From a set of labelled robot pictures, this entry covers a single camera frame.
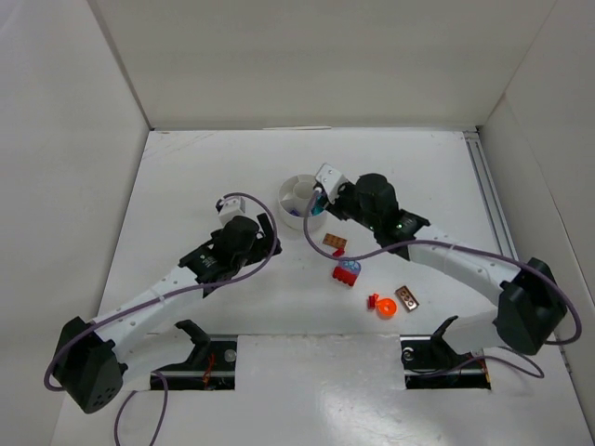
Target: white wall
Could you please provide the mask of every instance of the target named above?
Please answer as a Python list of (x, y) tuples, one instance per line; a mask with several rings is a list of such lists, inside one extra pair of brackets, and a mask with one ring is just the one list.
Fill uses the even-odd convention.
[(43, 372), (97, 309), (147, 133), (86, 2), (0, 2), (2, 444), (51, 441)]
[(92, 0), (153, 126), (483, 124), (555, 0)]
[[(585, 321), (583, 338), (566, 351), (591, 432), (595, 432), (594, 79), (595, 2), (558, 1), (482, 131), (519, 253), (550, 263)], [(572, 322), (566, 321), (561, 335), (573, 330)]]

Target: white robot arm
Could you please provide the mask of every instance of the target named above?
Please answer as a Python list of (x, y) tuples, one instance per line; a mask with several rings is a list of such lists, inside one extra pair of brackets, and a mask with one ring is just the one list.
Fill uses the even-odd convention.
[[(473, 317), (449, 318), (433, 335), (425, 336), (425, 342), (415, 336), (416, 357), (409, 354), (405, 367), (448, 369), (453, 361), (456, 363), (457, 355), (489, 347), (509, 346), (535, 355), (566, 314), (561, 297), (536, 275), (495, 258), (470, 254), (473, 249), (431, 225), (426, 218), (400, 208), (395, 190), (385, 177), (367, 174), (353, 184), (333, 166), (323, 164), (316, 180), (316, 189), (322, 192), (316, 199), (317, 206), (341, 220), (357, 221), (373, 231), (380, 246), (390, 253), (437, 269), (465, 283), (494, 305)], [(533, 258), (527, 265), (553, 281), (544, 262)], [(407, 339), (402, 336), (402, 347), (411, 352)]]
[[(212, 232), (209, 241), (184, 256), (161, 281), (89, 323), (74, 318), (62, 328), (51, 373), (85, 413), (104, 407), (139, 376), (169, 364), (200, 363), (210, 338), (194, 322), (184, 321), (189, 306), (219, 286), (240, 280), (232, 278), (244, 266), (281, 253), (267, 214), (258, 215), (258, 223), (248, 218), (238, 196), (220, 201), (217, 209), (223, 228)], [(169, 330), (153, 333), (160, 326)]]

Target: small red object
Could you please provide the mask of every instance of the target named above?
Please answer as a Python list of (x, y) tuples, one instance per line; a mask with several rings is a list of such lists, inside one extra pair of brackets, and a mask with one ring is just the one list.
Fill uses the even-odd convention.
[(373, 295), (368, 296), (368, 309), (376, 308), (376, 301), (378, 300), (378, 294), (374, 293)]
[(353, 286), (357, 279), (357, 274), (350, 273), (344, 270), (342, 267), (335, 267), (333, 270), (333, 278), (339, 282), (346, 283), (349, 286)]

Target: white table surface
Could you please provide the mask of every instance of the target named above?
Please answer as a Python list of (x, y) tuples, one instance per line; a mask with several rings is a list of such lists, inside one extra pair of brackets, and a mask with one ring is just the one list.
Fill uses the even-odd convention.
[[(207, 240), (218, 227), (218, 196), (245, 191), (274, 207), (285, 179), (313, 174), (323, 162), (352, 180), (368, 172), (385, 175), (402, 207), (466, 243), (496, 249), (459, 132), (152, 132), (99, 312), (145, 290)], [(257, 212), (248, 206), (250, 215)], [(302, 234), (279, 224), (280, 256), (254, 278), (217, 290), (188, 313), (210, 334), (249, 335), (238, 348), (236, 390), (174, 392), (157, 444), (592, 444), (556, 348), (536, 356), (546, 372), (541, 381), (489, 363), (492, 391), (403, 390), (398, 351), (370, 355), (358, 343), (372, 336), (384, 346), (388, 338), (378, 334), (430, 333), (446, 317), (472, 314), (487, 308), (487, 301), (436, 271), (390, 255), (364, 261), (350, 289), (330, 278), (332, 261), (313, 252)], [(348, 254), (376, 247), (371, 234), (352, 222), (329, 216), (314, 240), (326, 232), (347, 238)], [(420, 301), (418, 310), (399, 311), (390, 321), (365, 310), (369, 294), (392, 295), (402, 284)], [(312, 335), (345, 334), (354, 336), (324, 344), (329, 354), (316, 356), (319, 341), (312, 340), (336, 338)], [(300, 344), (301, 336), (291, 335), (309, 337)], [(353, 343), (346, 363), (358, 375), (375, 368), (383, 375), (354, 384), (350, 376), (356, 369), (332, 354), (333, 345), (345, 348), (342, 343)], [(296, 349), (317, 361), (295, 361), (299, 355), (286, 351)], [(288, 371), (290, 385), (282, 378)], [(66, 398), (52, 444), (113, 444), (112, 423), (125, 395), (93, 415)], [(123, 418), (125, 445), (148, 443), (160, 407), (160, 392), (135, 397)]]

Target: red lego brick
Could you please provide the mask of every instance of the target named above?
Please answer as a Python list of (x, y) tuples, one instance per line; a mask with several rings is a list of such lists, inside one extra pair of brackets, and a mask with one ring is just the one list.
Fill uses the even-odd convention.
[(335, 267), (333, 270), (333, 278), (337, 279), (339, 282), (353, 286), (357, 280), (357, 274), (350, 273), (344, 270), (342, 267)]

